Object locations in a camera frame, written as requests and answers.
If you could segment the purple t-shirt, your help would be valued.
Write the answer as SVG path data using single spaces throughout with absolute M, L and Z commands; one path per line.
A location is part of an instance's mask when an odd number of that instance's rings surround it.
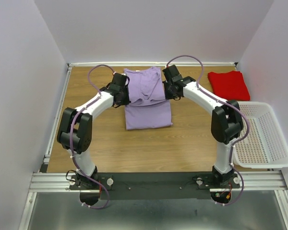
M 127 130 L 153 129 L 172 125 L 170 101 L 165 98 L 161 69 L 125 69 L 130 78 L 130 103 L 125 106 Z

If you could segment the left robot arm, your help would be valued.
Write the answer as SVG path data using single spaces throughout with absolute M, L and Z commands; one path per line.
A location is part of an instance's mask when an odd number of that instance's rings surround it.
M 75 185 L 79 188 L 83 186 L 86 189 L 99 186 L 112 189 L 114 183 L 112 177 L 102 179 L 106 183 L 103 186 L 98 179 L 97 167 L 90 157 L 93 121 L 105 110 L 129 103 L 128 86 L 114 86 L 111 83 L 83 105 L 76 108 L 68 107 L 63 111 L 57 142 L 70 153 L 70 158 L 76 167 L 76 175 L 66 178 L 71 186 Z

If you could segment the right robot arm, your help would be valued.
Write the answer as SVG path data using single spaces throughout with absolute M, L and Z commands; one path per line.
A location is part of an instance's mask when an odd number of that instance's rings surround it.
M 166 77 L 163 84 L 166 99 L 188 98 L 211 115 L 211 133 L 217 141 L 217 157 L 211 172 L 211 182 L 215 187 L 223 187 L 234 176 L 233 145 L 243 130 L 238 102 L 225 102 L 201 87 L 195 79 L 184 78 L 180 74 Z

